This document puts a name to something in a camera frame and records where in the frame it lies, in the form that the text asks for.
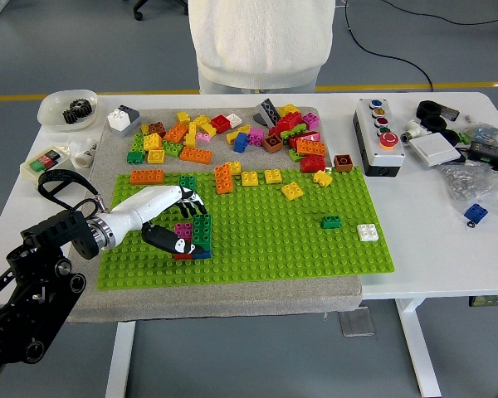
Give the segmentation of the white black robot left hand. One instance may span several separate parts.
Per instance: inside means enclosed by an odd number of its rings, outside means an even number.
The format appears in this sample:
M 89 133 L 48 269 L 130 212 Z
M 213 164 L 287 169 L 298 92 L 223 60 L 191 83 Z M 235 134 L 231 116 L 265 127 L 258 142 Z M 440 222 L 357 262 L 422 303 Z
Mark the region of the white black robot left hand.
M 181 186 L 152 186 L 142 189 L 122 201 L 110 212 L 102 212 L 90 220 L 90 227 L 100 234 L 98 246 L 102 250 L 114 249 L 130 231 L 140 231 L 142 240 L 172 254 L 202 254 L 205 249 L 187 242 L 174 232 L 154 225 L 151 221 L 171 206 L 178 206 L 185 217 L 205 214 L 200 196 L 192 189 Z

